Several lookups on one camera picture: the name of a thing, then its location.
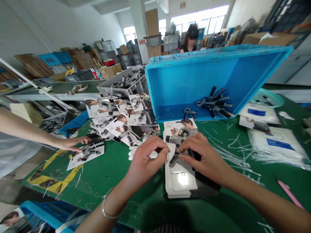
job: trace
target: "silver bracelet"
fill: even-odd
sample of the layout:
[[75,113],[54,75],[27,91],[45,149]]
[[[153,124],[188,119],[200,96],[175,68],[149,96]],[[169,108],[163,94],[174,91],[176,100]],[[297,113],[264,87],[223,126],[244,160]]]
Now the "silver bracelet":
[[104,196],[103,204],[102,204],[102,206],[101,206],[103,215],[104,215],[106,218],[110,218],[110,219],[119,218],[119,217],[123,214],[123,212],[124,212],[124,210],[125,210],[125,208],[124,208],[124,209],[122,210],[122,212],[119,213],[117,216],[109,216],[108,214],[105,213],[105,210],[104,210],[105,200],[106,200],[106,197],[109,195],[109,193],[110,193],[113,189],[114,189],[114,187],[112,187],[112,188],[107,192],[107,194]]

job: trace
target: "green table surface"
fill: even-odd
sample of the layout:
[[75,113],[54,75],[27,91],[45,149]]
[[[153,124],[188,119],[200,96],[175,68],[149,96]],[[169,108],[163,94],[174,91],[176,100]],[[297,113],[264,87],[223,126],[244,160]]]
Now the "green table surface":
[[[304,143],[310,137],[303,133],[302,119],[310,117],[311,113],[286,97],[283,98],[285,99],[285,104],[277,108],[276,111],[285,111],[296,120],[285,120],[285,124],[284,119],[280,117],[281,122],[284,123],[282,127],[291,129],[307,154],[310,155],[311,144]],[[207,136],[203,128],[214,138],[223,142],[221,144],[223,148],[242,157],[241,152],[227,147],[230,143],[228,139],[235,139],[238,133],[240,133],[239,142],[241,145],[249,144],[246,128],[240,126],[238,120],[239,117],[206,123],[197,122],[197,126],[204,135]],[[227,124],[233,124],[233,126],[227,130]],[[86,123],[79,130],[79,136],[87,134],[89,132],[88,129],[89,123]],[[82,169],[80,169],[58,198],[80,208],[89,211],[94,210],[101,203],[107,191],[117,185],[126,174],[131,163],[128,160],[128,152],[129,148],[124,143],[119,144],[114,141],[108,141],[105,146],[105,153],[85,163],[83,165],[83,173]],[[68,156],[56,157],[43,171],[43,174],[59,180],[64,179],[70,173],[70,171],[66,171],[68,162]],[[311,211],[310,171],[287,164],[263,164],[251,158],[248,158],[247,162],[251,165],[251,169],[254,172],[261,174],[260,182],[268,190],[290,201],[276,182],[278,178],[290,187],[291,192],[304,208],[309,212]],[[26,182],[28,177],[35,171],[36,169],[22,181],[22,184],[44,193],[44,189],[30,186]],[[49,191],[46,195],[56,197],[54,193]],[[146,186],[128,201],[125,212],[119,219],[119,223],[144,231],[153,230],[165,223],[171,223],[182,229],[195,232],[264,233],[264,227],[258,224],[258,222],[266,224],[263,217],[246,200],[223,187],[219,195],[214,198],[169,199],[165,192],[164,166]]]

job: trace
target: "woman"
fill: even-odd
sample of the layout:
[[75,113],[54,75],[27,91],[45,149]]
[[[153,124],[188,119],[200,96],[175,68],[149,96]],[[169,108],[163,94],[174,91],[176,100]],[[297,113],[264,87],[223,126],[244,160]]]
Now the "woman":
[[197,50],[197,38],[199,36],[199,30],[195,25],[190,25],[185,39],[180,46],[180,52],[192,52]]

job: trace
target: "white plastic bag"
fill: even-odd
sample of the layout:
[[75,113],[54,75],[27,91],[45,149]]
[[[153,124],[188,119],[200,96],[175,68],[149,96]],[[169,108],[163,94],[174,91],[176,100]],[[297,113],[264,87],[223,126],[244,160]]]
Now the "white plastic bag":
[[249,141],[258,154],[252,157],[265,163],[287,163],[311,171],[309,157],[290,129],[270,127],[272,135],[247,129]]
[[258,122],[280,124],[280,120],[278,119],[274,108],[269,106],[248,103],[240,111],[239,115],[251,118]]

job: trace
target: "hand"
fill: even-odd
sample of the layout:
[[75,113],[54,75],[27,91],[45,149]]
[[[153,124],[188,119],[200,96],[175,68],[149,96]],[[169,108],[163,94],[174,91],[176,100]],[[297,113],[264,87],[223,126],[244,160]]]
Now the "hand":
[[[152,160],[149,155],[157,148],[162,148],[156,159]],[[125,176],[128,192],[133,195],[163,166],[170,152],[167,144],[158,136],[149,137],[140,145],[133,157],[130,168]]]
[[57,138],[56,141],[52,144],[62,150],[72,150],[77,152],[82,152],[81,149],[75,147],[76,144],[81,142],[82,144],[87,144],[91,139],[89,137],[79,137],[79,138],[70,138],[70,139],[60,139]]
[[198,152],[202,156],[201,161],[197,161],[188,155],[179,155],[179,159],[187,162],[195,170],[214,182],[225,187],[228,185],[234,170],[214,150],[202,133],[189,137],[179,147],[181,153],[187,149]]

